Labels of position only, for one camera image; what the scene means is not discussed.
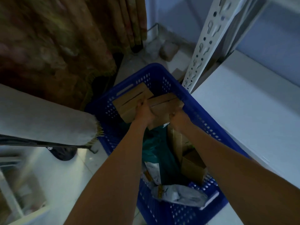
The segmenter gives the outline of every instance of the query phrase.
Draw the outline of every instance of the rolled rug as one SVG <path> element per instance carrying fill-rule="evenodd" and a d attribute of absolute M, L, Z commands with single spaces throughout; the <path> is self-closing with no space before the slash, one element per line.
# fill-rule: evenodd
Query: rolled rug
<path fill-rule="evenodd" d="M 0 134 L 66 145 L 92 145 L 97 119 L 0 84 Z"/>

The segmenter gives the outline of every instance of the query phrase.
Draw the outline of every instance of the basket handle hole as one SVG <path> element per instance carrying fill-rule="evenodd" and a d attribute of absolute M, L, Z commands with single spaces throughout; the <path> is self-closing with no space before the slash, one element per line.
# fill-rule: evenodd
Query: basket handle hole
<path fill-rule="evenodd" d="M 132 86 L 133 86 L 133 84 L 131 84 L 131 85 L 125 87 L 124 89 L 122 89 L 121 91 L 119 91 L 119 92 L 117 93 L 117 96 L 120 95 L 120 94 L 122 94 L 123 92 L 127 91 L 127 90 L 130 89 Z"/>

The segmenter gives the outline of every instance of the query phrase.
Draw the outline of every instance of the brown patterned curtain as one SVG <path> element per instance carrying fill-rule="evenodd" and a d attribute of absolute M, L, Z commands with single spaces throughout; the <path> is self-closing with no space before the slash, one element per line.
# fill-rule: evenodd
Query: brown patterned curtain
<path fill-rule="evenodd" d="M 0 0 L 0 83 L 84 109 L 112 53 L 146 38 L 145 0 Z"/>

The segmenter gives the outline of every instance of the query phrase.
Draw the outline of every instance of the blue plastic basket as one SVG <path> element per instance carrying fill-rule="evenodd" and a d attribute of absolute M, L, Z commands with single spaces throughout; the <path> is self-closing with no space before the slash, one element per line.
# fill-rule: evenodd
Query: blue plastic basket
<path fill-rule="evenodd" d="M 174 93 L 184 102 L 183 110 L 195 125 L 216 140 L 248 157 L 188 91 L 162 65 L 157 63 L 149 64 L 87 105 L 85 111 L 94 114 L 103 128 L 104 137 L 99 137 L 99 141 L 108 155 L 111 154 L 125 135 L 125 132 L 119 128 L 118 123 L 122 119 L 114 108 L 112 101 L 141 82 L 144 82 L 148 86 L 154 96 L 169 92 Z M 159 202 L 152 197 L 150 189 L 144 181 L 140 180 L 137 207 L 147 224 L 203 225 L 211 220 L 228 203 L 215 180 L 209 175 L 205 178 L 205 183 L 202 186 L 197 186 L 192 182 L 189 186 L 202 190 L 208 197 L 211 197 L 216 191 L 219 191 L 219 195 L 206 208 L 200 210 L 199 208 L 179 204 Z"/>

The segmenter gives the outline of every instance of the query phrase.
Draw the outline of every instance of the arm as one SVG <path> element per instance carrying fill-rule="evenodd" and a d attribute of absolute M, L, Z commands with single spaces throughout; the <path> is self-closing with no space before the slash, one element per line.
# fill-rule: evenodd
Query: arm
<path fill-rule="evenodd" d="M 127 134 L 89 181 L 64 225 L 132 225 L 139 191 L 143 136 L 153 120 L 147 100 L 139 103 Z"/>
<path fill-rule="evenodd" d="M 300 190 L 195 126 L 182 110 L 175 130 L 194 145 L 244 224 L 300 224 Z"/>

